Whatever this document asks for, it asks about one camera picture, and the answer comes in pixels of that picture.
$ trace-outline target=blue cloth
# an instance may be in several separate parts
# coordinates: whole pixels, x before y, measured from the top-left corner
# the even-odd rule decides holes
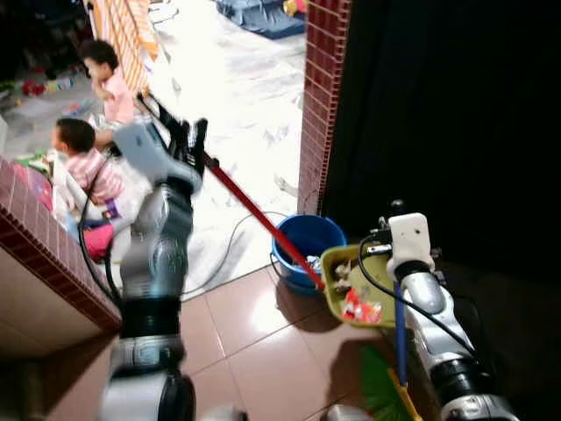
[[[283,0],[217,0],[217,9],[234,24],[269,39],[304,33],[304,15],[291,18],[282,3]]]

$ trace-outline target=blue bucket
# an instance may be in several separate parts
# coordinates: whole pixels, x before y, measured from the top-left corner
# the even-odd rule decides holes
[[[321,256],[328,248],[346,246],[347,239],[343,230],[329,218],[313,215],[296,215],[286,218],[278,226],[279,230],[295,245],[304,256]],[[287,287],[298,294],[313,296],[317,293],[316,285],[309,279],[308,274],[300,266],[294,265],[292,259],[273,239],[273,256],[280,263],[280,271],[275,265],[277,275],[286,283]]]

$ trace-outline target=brick pillar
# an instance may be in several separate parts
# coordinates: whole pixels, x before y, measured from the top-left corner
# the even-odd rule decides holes
[[[352,0],[310,0],[298,212],[321,212]]]

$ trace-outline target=red broom handle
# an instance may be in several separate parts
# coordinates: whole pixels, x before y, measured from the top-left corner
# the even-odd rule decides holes
[[[252,202],[240,187],[220,168],[220,163],[217,159],[210,158],[205,152],[203,155],[204,165],[214,174],[218,180],[227,188],[233,195],[249,210],[254,217],[256,217],[263,226],[271,233],[271,235],[276,239],[282,249],[290,254],[296,263],[298,263],[302,268],[308,273],[309,279],[311,279],[316,287],[322,290],[325,285],[323,284],[322,278],[314,271],[300,254],[298,249],[294,244],[287,238],[284,233],[274,226],[269,218]]]

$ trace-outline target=blue handle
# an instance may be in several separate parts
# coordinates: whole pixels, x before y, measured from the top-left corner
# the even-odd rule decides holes
[[[401,297],[401,287],[394,282],[394,292]],[[399,300],[395,301],[395,358],[397,359],[397,377],[400,386],[407,385],[407,332],[405,329],[405,306]]]

